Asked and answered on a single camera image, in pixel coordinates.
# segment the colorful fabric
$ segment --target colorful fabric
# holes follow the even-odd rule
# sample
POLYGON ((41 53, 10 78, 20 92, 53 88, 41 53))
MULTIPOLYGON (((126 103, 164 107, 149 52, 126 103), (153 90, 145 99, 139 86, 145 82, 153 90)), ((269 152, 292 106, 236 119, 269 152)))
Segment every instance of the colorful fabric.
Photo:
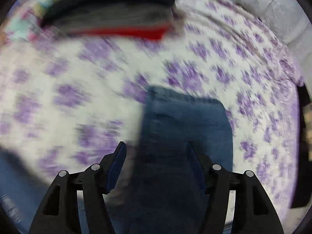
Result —
MULTIPOLYGON (((216 98, 232 127, 233 171, 253 170, 283 220, 296 181, 303 77, 287 47, 229 0, 177 7, 187 14, 184 28, 160 42, 56 39, 52 29, 28 38, 12 30, 23 23, 15 17, 0 52, 0 144, 51 182, 59 170, 85 170, 120 140, 135 148, 149 85, 216 98)), ((121 203, 119 194, 107 200, 121 203)))

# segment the round metal bolt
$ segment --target round metal bolt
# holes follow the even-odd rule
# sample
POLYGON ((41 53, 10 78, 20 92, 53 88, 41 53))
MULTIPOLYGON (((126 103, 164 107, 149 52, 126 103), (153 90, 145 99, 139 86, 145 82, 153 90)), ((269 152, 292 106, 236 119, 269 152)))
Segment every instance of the round metal bolt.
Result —
POLYGON ((219 171, 219 170, 221 170, 221 166, 218 165, 218 164, 214 164, 213 165, 213 169, 216 170, 216 171, 219 171))
POLYGON ((252 171, 247 171, 247 172, 246 172, 246 175, 247 175, 248 177, 252 177, 252 176, 254 175, 254 173, 253 173, 252 171))
POLYGON ((59 172, 60 177, 64 177, 67 174, 67 171, 63 170, 59 172))
POLYGON ((99 169, 99 164, 98 164, 98 163, 93 164, 93 165, 91 166, 91 169, 92 169, 93 171, 98 170, 98 169, 99 169))

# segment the denim pant leg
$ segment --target denim pant leg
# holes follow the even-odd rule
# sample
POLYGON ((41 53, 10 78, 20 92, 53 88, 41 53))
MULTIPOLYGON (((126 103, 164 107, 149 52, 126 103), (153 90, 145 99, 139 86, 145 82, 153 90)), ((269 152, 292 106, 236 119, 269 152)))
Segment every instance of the denim pant leg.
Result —
POLYGON ((127 233, 196 233, 208 198, 195 182, 186 143, 232 171, 232 130, 223 105, 150 88, 133 173, 127 233))

